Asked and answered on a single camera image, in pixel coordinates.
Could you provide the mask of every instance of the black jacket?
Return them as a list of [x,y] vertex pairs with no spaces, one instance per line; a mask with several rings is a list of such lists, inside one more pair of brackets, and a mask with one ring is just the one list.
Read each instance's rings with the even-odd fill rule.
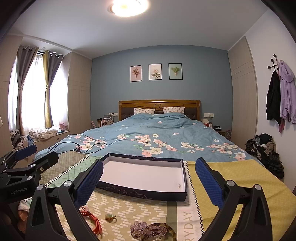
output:
[[279,75],[274,71],[272,74],[269,90],[267,93],[267,102],[266,102],[266,114],[267,119],[275,119],[277,123],[281,124],[281,82],[279,80]]

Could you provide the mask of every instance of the wooden headboard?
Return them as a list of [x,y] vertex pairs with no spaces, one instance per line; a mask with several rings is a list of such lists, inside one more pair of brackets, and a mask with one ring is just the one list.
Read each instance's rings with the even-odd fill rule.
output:
[[155,109],[155,114],[163,114],[163,107],[185,107],[184,114],[192,120],[200,121],[199,100],[125,100],[119,102],[118,118],[124,120],[134,114],[134,108]]

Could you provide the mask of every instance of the zigzag stitching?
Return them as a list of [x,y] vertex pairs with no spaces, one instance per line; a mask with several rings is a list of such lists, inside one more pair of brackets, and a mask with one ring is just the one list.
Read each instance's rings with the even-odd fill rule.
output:
[[193,188],[193,184],[192,184],[192,180],[191,180],[191,176],[190,176],[190,172],[189,172],[189,169],[188,169],[188,164],[186,165],[186,168],[187,168],[187,173],[188,173],[188,178],[189,178],[189,182],[190,182],[190,185],[191,185],[191,188],[192,188],[192,192],[193,192],[193,196],[194,196],[194,199],[195,199],[195,203],[196,203],[196,206],[197,206],[197,213],[198,213],[198,216],[200,218],[200,224],[201,224],[201,228],[202,228],[202,234],[204,234],[205,232],[203,231],[203,224],[202,224],[202,216],[201,216],[201,213],[200,213],[200,209],[199,209],[199,205],[198,205],[198,201],[197,201],[197,198],[196,198],[196,194],[195,194],[195,191],[194,191],[194,188]]

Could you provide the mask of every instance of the open box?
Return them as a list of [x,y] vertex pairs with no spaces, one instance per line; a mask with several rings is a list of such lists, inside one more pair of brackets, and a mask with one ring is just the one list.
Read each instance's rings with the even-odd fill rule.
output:
[[104,172],[97,187],[132,197],[185,201],[187,181],[183,159],[109,153],[101,158]]

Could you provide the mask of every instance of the window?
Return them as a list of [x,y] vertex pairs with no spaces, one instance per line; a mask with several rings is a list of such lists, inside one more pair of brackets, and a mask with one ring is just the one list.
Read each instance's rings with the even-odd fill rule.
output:
[[[52,129],[59,129],[59,122],[67,124],[67,76],[63,73],[63,64],[60,65],[54,81],[50,87],[50,104]],[[43,55],[37,54],[30,66],[22,90],[22,122],[25,134],[32,129],[44,129],[44,100],[45,76],[43,69]],[[15,129],[17,105],[17,75],[16,60],[12,69],[8,94],[9,128]]]

